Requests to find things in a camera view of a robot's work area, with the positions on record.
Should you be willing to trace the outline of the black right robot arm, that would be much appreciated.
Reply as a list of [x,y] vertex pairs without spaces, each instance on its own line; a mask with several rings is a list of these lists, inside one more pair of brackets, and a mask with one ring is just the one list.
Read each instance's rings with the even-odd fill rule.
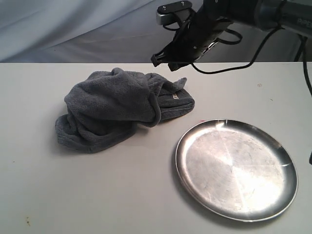
[[241,23],[263,31],[280,28],[312,36],[312,2],[310,0],[205,0],[198,11],[188,0],[158,7],[157,22],[167,28],[177,23],[173,40],[152,55],[154,66],[168,64],[171,71],[193,64],[222,43],[219,35],[229,25]]

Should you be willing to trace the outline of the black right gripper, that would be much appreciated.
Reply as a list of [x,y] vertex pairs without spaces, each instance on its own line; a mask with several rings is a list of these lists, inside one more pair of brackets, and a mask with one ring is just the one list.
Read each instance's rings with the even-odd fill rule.
[[211,13],[207,4],[202,5],[170,45],[152,55],[153,66],[166,63],[170,71],[177,71],[190,65],[201,58],[209,45],[231,24],[230,20]]

